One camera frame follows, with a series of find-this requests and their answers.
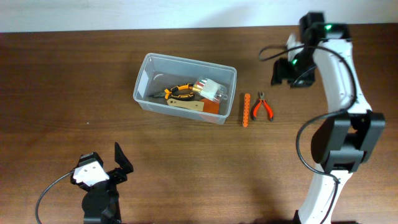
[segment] plastic bin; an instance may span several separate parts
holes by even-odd
[[[165,98],[149,97],[175,85],[195,83],[199,77],[210,78],[227,88],[228,99],[221,101],[218,114],[169,106]],[[139,70],[133,97],[144,110],[223,124],[231,112],[235,85],[236,69],[233,67],[149,53]]]

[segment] black cable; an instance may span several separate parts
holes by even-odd
[[[275,54],[275,55],[273,55],[271,57],[261,58],[261,54],[263,53],[263,51],[268,50],[268,49],[284,49],[284,51],[282,51],[280,53],[277,53],[277,54]],[[301,152],[300,152],[300,137],[301,137],[301,134],[303,133],[304,129],[307,126],[309,126],[310,124],[312,124],[312,123],[314,123],[314,122],[316,122],[316,121],[318,121],[320,119],[327,119],[327,118],[331,118],[333,116],[338,116],[340,114],[346,113],[352,106],[354,106],[354,104],[355,104],[355,102],[357,100],[357,96],[356,96],[357,95],[357,89],[356,89],[354,73],[351,70],[351,68],[349,67],[347,61],[339,53],[337,53],[334,50],[331,50],[329,48],[326,48],[326,47],[301,45],[301,46],[292,47],[290,49],[287,49],[286,46],[284,46],[284,45],[269,45],[269,46],[264,47],[263,49],[260,50],[260,52],[259,52],[259,60],[262,61],[262,62],[265,62],[266,60],[270,60],[270,59],[279,57],[279,56],[281,56],[283,54],[286,54],[287,52],[290,52],[292,50],[297,50],[297,49],[319,49],[319,50],[327,51],[327,52],[333,54],[334,56],[338,57],[340,59],[340,62],[342,62],[344,64],[344,66],[347,68],[347,71],[349,73],[349,77],[351,79],[351,84],[353,86],[353,98],[351,99],[350,104],[346,108],[341,109],[339,111],[335,111],[335,112],[323,114],[323,115],[320,115],[320,116],[316,116],[316,117],[310,119],[309,121],[307,121],[306,123],[303,124],[303,126],[299,129],[299,131],[297,133],[297,136],[296,136],[296,151],[297,151],[297,155],[298,155],[298,158],[300,159],[300,161],[304,164],[304,166],[306,168],[308,168],[310,171],[312,171],[312,172],[314,172],[316,174],[320,174],[320,175],[325,175],[325,176],[331,177],[335,181],[335,191],[334,191],[333,196],[331,198],[329,209],[326,212],[325,217],[323,217],[323,220],[320,222],[320,224],[322,224],[326,220],[326,218],[328,217],[328,215],[329,215],[329,213],[331,211],[331,208],[333,206],[333,203],[335,202],[335,199],[336,199],[336,196],[337,196],[337,192],[338,192],[338,185],[340,184],[340,181],[335,175],[327,174],[325,172],[316,170],[316,169],[312,168],[309,164],[307,164],[307,162],[305,162],[305,160],[304,160],[304,158],[303,158],[303,156],[301,155]]]
[[[47,193],[56,183],[60,182],[62,179],[66,178],[67,176],[73,174],[74,170],[68,172],[67,174],[63,175],[62,177],[60,177],[58,180],[54,181],[52,184],[50,184],[42,193],[42,195],[40,195],[39,199],[37,200],[36,203],[36,209],[35,209],[35,214],[36,214],[36,221],[38,224],[42,224],[42,222],[40,221],[39,218],[39,205],[40,205],[40,201],[43,199],[45,193]]]

